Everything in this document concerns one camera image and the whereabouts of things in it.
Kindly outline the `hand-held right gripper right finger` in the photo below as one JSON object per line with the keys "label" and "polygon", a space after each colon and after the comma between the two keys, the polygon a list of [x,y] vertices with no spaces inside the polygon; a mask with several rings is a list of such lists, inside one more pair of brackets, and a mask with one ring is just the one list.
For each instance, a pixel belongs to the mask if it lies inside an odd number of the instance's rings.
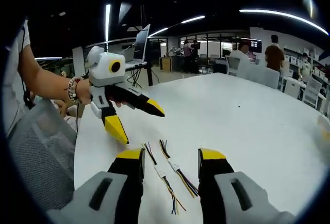
{"label": "hand-held right gripper right finger", "polygon": [[275,208],[267,191],[235,171],[224,154],[199,148],[198,156],[203,223],[294,223],[293,214]]}

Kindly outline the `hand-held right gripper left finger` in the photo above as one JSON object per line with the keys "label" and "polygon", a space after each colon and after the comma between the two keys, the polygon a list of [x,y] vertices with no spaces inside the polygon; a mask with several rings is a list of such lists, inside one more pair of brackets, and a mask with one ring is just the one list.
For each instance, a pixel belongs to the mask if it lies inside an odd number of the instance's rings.
{"label": "hand-held right gripper left finger", "polygon": [[144,160],[144,148],[119,153],[108,171],[98,172],[74,191],[70,203],[49,210],[49,218],[53,223],[138,223]]}

